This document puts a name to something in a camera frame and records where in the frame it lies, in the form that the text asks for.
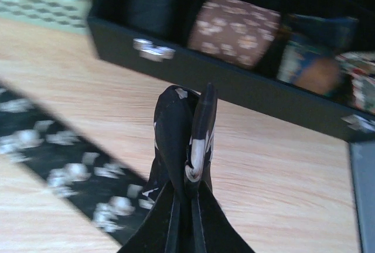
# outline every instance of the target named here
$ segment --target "black fabric with white pattern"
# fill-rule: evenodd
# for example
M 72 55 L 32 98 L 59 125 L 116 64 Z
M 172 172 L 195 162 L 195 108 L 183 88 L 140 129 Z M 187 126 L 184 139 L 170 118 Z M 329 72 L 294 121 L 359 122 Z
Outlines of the black fabric with white pattern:
M 121 245 L 153 205 L 141 193 L 143 178 L 2 84 L 0 153 L 34 171 Z
M 217 92 L 170 86 L 155 109 L 155 159 L 143 194 L 155 201 L 118 253 L 254 253 L 212 194 Z

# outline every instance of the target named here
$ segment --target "black storage box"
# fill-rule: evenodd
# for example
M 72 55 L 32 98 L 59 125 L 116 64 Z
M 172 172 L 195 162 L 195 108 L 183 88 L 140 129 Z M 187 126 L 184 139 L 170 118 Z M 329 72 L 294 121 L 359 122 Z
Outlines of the black storage box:
M 281 15 L 297 13 L 324 18 L 357 18 L 359 24 L 349 51 L 375 50 L 375 0 L 242 1 L 272 9 Z M 162 36 L 132 27 L 124 21 L 127 0 L 94 0 L 87 20 L 99 58 L 196 91 L 213 83 L 222 100 L 340 138 L 349 143 L 351 151 L 359 151 L 358 146 L 364 141 L 375 140 L 375 115 L 276 79 L 282 45 L 271 47 L 254 71 L 189 50 L 186 47 L 189 28 L 203 2 L 177 0 L 175 16 L 168 26 L 170 35 Z M 164 47 L 159 48 L 164 52 L 144 52 L 141 49 L 143 43 Z M 368 195 L 375 185 L 375 176 L 364 175 L 371 159 L 356 160 L 366 156 L 371 158 L 372 155 L 368 152 L 366 156 L 359 154 L 355 152 L 350 156 L 364 244 L 367 240 L 375 240 L 375 232 L 371 230 L 375 221 L 365 223 L 364 219 L 375 217 Z M 363 248 L 364 252 L 374 252 L 375 244 L 366 244 Z

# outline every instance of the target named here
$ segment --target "plastic basket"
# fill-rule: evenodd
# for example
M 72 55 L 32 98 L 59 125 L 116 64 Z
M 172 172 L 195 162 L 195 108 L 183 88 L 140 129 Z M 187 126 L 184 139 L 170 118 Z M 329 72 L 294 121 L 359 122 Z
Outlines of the plastic basket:
M 91 0 L 0 0 L 0 17 L 86 34 Z

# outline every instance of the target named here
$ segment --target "wooden tabletop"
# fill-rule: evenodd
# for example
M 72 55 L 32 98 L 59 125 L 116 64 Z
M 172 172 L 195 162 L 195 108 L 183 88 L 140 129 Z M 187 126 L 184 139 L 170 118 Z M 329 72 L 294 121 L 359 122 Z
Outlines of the wooden tabletop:
M 98 60 L 85 36 L 5 19 L 0 81 L 147 177 L 154 108 L 169 83 Z M 224 101 L 216 124 L 214 194 L 257 253 L 359 252 L 345 142 Z M 5 157 L 0 178 L 0 252 L 119 249 Z

